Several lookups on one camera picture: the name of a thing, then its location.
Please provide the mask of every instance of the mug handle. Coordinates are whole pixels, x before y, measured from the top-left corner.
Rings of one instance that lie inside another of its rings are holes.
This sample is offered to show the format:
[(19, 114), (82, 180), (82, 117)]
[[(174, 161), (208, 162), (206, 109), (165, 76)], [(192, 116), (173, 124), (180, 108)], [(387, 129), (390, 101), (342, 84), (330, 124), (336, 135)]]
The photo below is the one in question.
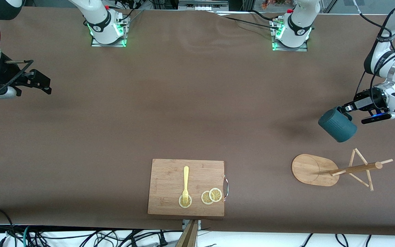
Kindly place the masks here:
[(348, 118), (348, 120), (353, 120), (353, 117), (350, 115), (350, 114), (348, 114), (348, 113), (342, 113), (341, 111), (340, 111), (340, 109), (341, 109), (342, 107), (340, 107), (340, 106), (338, 106), (338, 107), (336, 107), (336, 111), (339, 111), (342, 115), (344, 115), (344, 116), (346, 116), (347, 118)]

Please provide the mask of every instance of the dried lemon slice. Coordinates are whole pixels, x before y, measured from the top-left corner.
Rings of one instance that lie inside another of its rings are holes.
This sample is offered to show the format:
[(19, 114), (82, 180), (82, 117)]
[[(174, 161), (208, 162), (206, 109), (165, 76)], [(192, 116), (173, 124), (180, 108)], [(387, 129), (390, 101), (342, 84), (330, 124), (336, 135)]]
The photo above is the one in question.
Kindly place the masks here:
[(181, 208), (188, 208), (191, 205), (190, 195), (188, 195), (188, 203), (187, 204), (182, 204), (182, 195), (179, 197), (178, 203), (179, 203), (179, 206), (181, 206)]
[(201, 200), (203, 203), (205, 203), (206, 205), (210, 205), (211, 203), (213, 203), (213, 201), (210, 199), (210, 191), (204, 191), (201, 195)]
[(212, 200), (215, 203), (220, 201), (220, 199), (222, 199), (222, 191), (218, 188), (210, 189), (209, 194), (210, 194), (210, 200)]

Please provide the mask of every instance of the white floor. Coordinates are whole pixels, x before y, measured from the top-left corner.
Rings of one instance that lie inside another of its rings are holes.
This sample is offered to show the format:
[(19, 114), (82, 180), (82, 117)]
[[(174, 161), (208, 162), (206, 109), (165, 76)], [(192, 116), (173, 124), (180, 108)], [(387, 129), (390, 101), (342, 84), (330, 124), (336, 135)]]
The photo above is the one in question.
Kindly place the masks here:
[[(126, 237), (131, 231), (117, 231), (119, 238)], [(50, 237), (66, 237), (79, 236), (93, 233), (92, 231), (83, 232), (50, 232), (45, 233), (44, 236)], [(178, 240), (181, 233), (165, 233), (166, 241), (171, 242)], [(305, 233), (234, 233), (234, 232), (210, 232), (200, 231), (198, 239), (198, 247), (207, 247), (216, 244), (215, 247), (300, 247), (303, 245), (308, 234)], [(5, 234), (0, 233), (0, 240)], [(365, 247), (367, 235), (345, 235), (348, 240), (349, 247)], [(94, 246), (95, 237), (91, 238), (85, 247)], [(65, 240), (49, 239), (48, 244), (51, 247), (78, 247), (85, 237)], [(158, 243), (158, 236), (153, 235), (138, 241), (138, 247), (149, 246), (150, 244)], [(13, 247), (14, 239), (9, 237), (4, 243), (4, 247)], [(22, 247), (22, 242), (18, 241), (18, 246)], [(111, 247), (112, 244), (108, 241), (102, 241), (98, 247)], [(369, 247), (395, 247), (395, 236), (378, 236), (374, 235)], [(306, 247), (340, 247), (340, 244), (335, 240), (334, 234), (314, 234)]]

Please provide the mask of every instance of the metal mounting plate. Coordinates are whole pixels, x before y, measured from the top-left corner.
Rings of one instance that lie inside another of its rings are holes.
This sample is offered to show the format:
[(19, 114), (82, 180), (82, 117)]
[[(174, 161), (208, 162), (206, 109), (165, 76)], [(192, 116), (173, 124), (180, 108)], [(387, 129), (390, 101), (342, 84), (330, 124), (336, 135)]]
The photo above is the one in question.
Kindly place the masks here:
[(97, 42), (97, 40), (94, 39), (94, 37), (92, 37), (91, 40), (91, 46), (92, 47), (126, 47), (127, 45), (127, 34), (129, 33), (129, 24), (130, 24), (130, 16), (126, 17), (122, 22), (120, 22), (119, 24), (124, 24), (123, 27), (118, 28), (119, 30), (123, 31), (123, 36), (119, 37), (115, 42), (110, 43), (110, 44), (101, 44), (99, 42)]
[[(273, 22), (273, 21), (269, 21), (269, 25), (272, 27), (277, 26), (275, 24), (275, 22)], [(277, 39), (275, 37), (278, 30), (275, 30), (272, 28), (270, 28), (270, 30), (271, 30), (271, 39), (272, 39), (272, 50), (307, 51), (307, 42), (306, 41), (304, 41), (304, 43), (300, 47), (295, 47), (295, 48), (287, 47), (284, 44), (282, 44), (279, 39)]]

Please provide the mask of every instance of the brown table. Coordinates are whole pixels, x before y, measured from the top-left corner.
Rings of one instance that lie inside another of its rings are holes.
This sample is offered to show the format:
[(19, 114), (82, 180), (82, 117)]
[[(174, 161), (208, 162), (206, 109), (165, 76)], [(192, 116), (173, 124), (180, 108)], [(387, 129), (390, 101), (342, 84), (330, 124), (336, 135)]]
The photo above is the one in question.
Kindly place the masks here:
[[(145, 11), (126, 48), (90, 47), (82, 22), (58, 8), (0, 22), (4, 53), (34, 59), (53, 88), (0, 100), (0, 208), (15, 223), (180, 228), (180, 217), (148, 215), (147, 199), (152, 159), (184, 158), (226, 162), (226, 216), (205, 220), (211, 230), (395, 234), (395, 120), (357, 123), (341, 144), (317, 125), (352, 99), (377, 27), (319, 15), (303, 53), (272, 51), (266, 28), (203, 11)], [(290, 172), (301, 153), (345, 167), (354, 147), (394, 159), (372, 172), (374, 192)]]

